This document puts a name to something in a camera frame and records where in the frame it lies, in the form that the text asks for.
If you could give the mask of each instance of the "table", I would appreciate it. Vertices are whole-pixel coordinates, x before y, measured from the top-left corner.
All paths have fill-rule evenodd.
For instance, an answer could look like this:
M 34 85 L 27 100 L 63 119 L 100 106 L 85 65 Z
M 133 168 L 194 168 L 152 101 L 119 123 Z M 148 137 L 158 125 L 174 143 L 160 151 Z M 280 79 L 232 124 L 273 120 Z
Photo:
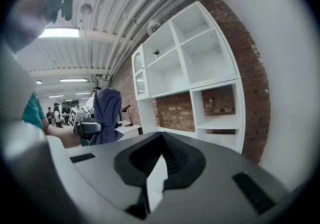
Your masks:
M 140 128 L 141 126 L 136 124 L 134 124 L 133 126 L 125 126 L 127 124 L 130 124 L 130 122 L 127 120 L 122 120 L 122 121 L 119 121 L 118 123 L 122 124 L 122 126 L 116 128 L 116 130 L 123 134 L 122 138 L 119 141 L 129 139 L 139 135 L 138 128 Z

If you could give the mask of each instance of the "fluorescent light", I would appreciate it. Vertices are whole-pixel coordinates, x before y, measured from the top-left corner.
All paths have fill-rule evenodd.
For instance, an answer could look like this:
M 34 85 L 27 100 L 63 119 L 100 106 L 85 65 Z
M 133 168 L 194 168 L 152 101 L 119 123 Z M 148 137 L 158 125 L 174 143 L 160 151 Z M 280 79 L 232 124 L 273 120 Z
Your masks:
M 53 96 L 49 96 L 49 98 L 54 98 L 54 97 L 63 97 L 63 95 L 53 95 Z
M 76 94 L 91 94 L 91 93 L 89 92 L 89 93 L 76 93 Z
M 86 78 L 61 78 L 60 82 L 87 82 Z
M 46 37 L 72 37 L 79 38 L 79 28 L 73 27 L 56 27 L 56 28 L 47 28 L 44 30 L 43 34 L 39 38 Z

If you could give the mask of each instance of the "black desk lamp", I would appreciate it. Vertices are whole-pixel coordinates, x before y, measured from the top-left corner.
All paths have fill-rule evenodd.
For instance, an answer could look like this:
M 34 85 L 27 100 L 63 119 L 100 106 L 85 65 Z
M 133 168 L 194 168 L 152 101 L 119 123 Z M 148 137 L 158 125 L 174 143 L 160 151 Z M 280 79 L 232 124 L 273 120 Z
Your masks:
M 134 124 L 132 123 L 132 120 L 131 120 L 131 116 L 130 116 L 130 112 L 129 112 L 129 107 L 130 107 L 131 105 L 128 105 L 126 108 L 123 108 L 122 110 L 121 110 L 121 112 L 127 112 L 127 110 L 128 110 L 128 113 L 129 113 L 129 118 L 130 118 L 130 124 L 127 124 L 127 125 L 125 125 L 125 126 L 133 126 Z

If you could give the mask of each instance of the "teal shirt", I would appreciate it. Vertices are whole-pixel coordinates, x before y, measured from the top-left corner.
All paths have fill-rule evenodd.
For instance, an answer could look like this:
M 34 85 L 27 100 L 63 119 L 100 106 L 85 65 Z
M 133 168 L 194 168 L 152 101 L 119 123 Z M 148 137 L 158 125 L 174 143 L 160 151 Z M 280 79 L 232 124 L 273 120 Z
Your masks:
M 39 100 L 36 98 L 36 94 L 32 93 L 32 96 L 24 109 L 22 120 L 42 129 L 42 118 L 45 118 L 45 114 L 42 111 Z

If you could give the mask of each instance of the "white shelving unit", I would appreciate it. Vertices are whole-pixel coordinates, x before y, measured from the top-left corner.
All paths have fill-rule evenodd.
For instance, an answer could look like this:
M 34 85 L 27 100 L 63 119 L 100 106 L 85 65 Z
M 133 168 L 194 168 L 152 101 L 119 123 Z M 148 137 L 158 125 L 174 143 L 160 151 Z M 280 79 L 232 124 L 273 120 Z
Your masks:
M 200 2 L 176 14 L 141 44 L 132 55 L 132 70 L 145 133 L 177 133 L 241 153 L 246 125 L 241 77 L 226 38 Z M 206 116 L 202 91 L 229 85 L 235 114 Z M 195 132 L 157 127 L 153 99 L 186 91 L 190 92 Z M 235 134 L 207 134 L 214 129 L 235 130 Z

